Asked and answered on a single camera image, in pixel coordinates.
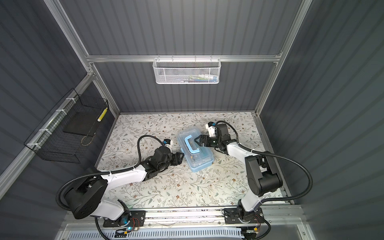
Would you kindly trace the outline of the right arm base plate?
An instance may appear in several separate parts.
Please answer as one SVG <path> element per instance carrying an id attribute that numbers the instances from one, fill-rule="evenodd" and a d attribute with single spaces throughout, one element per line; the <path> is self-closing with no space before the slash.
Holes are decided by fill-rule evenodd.
<path id="1" fill-rule="evenodd" d="M 224 208 L 222 214 L 225 219 L 225 223 L 229 225 L 233 224 L 263 224 L 265 220 L 264 214 L 261 208 L 256 211 L 244 212 L 235 208 Z"/>

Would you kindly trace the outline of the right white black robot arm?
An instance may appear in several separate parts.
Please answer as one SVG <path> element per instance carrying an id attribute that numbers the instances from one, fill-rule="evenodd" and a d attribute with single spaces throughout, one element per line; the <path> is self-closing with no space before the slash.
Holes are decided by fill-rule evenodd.
<path id="1" fill-rule="evenodd" d="M 275 156 L 268 151 L 259 152 L 242 145 L 235 128 L 225 121 L 209 122 L 206 127 L 209 134 L 193 138 L 194 143 L 200 147 L 213 148 L 245 165 L 249 190 L 239 200 L 234 215 L 243 223 L 249 222 L 263 200 L 283 185 Z"/>

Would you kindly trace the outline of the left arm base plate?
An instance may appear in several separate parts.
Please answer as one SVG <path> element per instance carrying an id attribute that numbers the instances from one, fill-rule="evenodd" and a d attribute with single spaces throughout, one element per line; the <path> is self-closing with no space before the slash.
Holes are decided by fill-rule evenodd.
<path id="1" fill-rule="evenodd" d="M 113 221 L 105 218 L 104 228 L 139 228 L 144 226 L 146 211 L 130 211 L 129 214 L 123 213 L 121 217 Z"/>

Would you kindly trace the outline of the markers in white basket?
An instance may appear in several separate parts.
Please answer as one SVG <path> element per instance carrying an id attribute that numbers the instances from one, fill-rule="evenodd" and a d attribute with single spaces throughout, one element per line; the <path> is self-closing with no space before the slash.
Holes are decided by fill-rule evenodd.
<path id="1" fill-rule="evenodd" d="M 219 76 L 210 74 L 190 75 L 176 79 L 176 82 L 190 84 L 217 84 L 219 82 Z"/>

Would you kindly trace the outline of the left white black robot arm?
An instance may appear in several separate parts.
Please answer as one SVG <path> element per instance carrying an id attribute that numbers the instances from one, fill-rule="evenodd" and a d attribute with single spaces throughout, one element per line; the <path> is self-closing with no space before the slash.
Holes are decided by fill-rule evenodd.
<path id="1" fill-rule="evenodd" d="M 116 221 L 129 214 L 122 200 L 111 200 L 106 193 L 125 185 L 144 182 L 156 177 L 171 166 L 181 165 L 185 154 L 172 153 L 168 147 L 159 147 L 152 156 L 129 167 L 111 172 L 95 170 L 65 184 L 58 192 L 57 201 L 71 211 L 75 219 L 102 217 Z"/>

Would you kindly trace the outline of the black foam pad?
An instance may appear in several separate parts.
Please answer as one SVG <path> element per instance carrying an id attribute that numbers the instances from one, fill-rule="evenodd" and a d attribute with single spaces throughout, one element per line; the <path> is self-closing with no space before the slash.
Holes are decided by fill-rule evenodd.
<path id="1" fill-rule="evenodd" d="M 98 122 L 98 115 L 91 113 L 75 113 L 75 115 L 65 125 L 63 132 L 67 134 L 93 137 L 101 122 Z"/>

